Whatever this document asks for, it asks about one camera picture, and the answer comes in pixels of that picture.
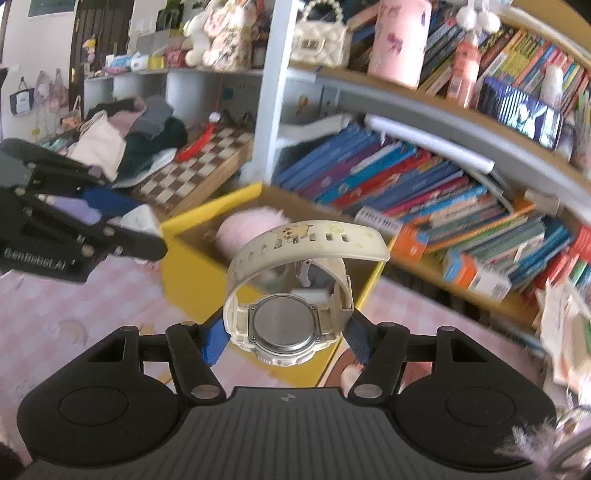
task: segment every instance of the red book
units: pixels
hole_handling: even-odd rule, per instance
[[[438,200],[444,195],[449,195],[456,190],[464,188],[468,185],[468,182],[470,182],[470,178],[467,176],[450,180],[443,185],[439,185],[439,187],[436,187],[433,190],[429,190],[428,192],[419,195],[418,197],[407,200],[400,205],[393,206],[390,208],[390,210],[386,211],[385,214],[390,217],[406,215],[407,213],[411,213],[413,207],[429,205],[431,202]]]
[[[420,168],[429,160],[431,160],[431,154],[427,150],[420,148],[414,155],[408,157],[406,160],[402,160],[402,162],[397,163],[390,168],[386,168],[386,170],[374,175],[350,192],[341,195],[332,203],[332,205],[340,209],[347,208],[370,194],[386,189],[392,183],[395,183],[400,175],[414,168]]]
[[[573,254],[578,254],[583,260],[591,263],[591,227],[581,225],[579,233],[570,246]]]
[[[570,100],[569,105],[564,109],[564,112],[562,114],[563,117],[568,116],[568,114],[574,110],[574,106],[579,101],[579,95],[585,91],[588,84],[589,84],[589,75],[587,74],[583,77],[583,80],[581,81],[579,88],[577,89],[577,91],[574,93],[572,99]]]

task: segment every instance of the barcode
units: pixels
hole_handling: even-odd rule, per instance
[[[494,299],[500,300],[503,297],[505,297],[505,295],[507,295],[507,287],[505,287],[504,285],[495,285],[495,288],[492,289],[491,296]]]
[[[462,77],[452,77],[449,81],[449,90],[447,91],[448,98],[458,98],[460,95],[460,87],[462,86]]]

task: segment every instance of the shelf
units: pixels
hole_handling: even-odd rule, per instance
[[[384,116],[489,158],[510,179],[558,196],[591,222],[591,181],[551,151],[486,115],[350,70],[292,63],[288,77],[337,90],[339,109]],[[422,146],[437,151],[436,140]]]
[[[228,74],[228,75],[248,75],[250,77],[262,77],[262,69],[246,70],[244,72],[216,72],[213,69],[205,67],[194,67],[194,68],[170,68],[162,70],[142,70],[140,72],[127,72],[119,75],[103,75],[101,77],[94,77],[85,79],[85,82],[100,82],[101,80],[113,80],[116,78],[123,77],[134,77],[137,75],[167,75],[175,72],[199,72],[199,73],[217,73],[217,74]]]
[[[441,264],[432,255],[425,255],[421,261],[412,262],[405,257],[392,253],[390,263],[481,309],[496,313],[524,330],[532,331],[532,324],[538,315],[538,308],[537,306],[529,307],[525,305],[517,292],[509,292],[505,300],[498,302],[448,283],[443,280]]]

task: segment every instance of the pink plush toy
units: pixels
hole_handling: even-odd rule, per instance
[[[244,245],[262,233],[291,220],[274,208],[260,207],[237,212],[226,218],[217,230],[216,244],[228,260],[234,258]]]

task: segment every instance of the barcode label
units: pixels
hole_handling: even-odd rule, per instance
[[[391,236],[398,236],[402,223],[370,207],[363,207],[355,216],[355,223],[370,226]]]
[[[462,86],[462,77],[452,77],[449,81],[448,98],[458,98],[460,96],[460,87]]]

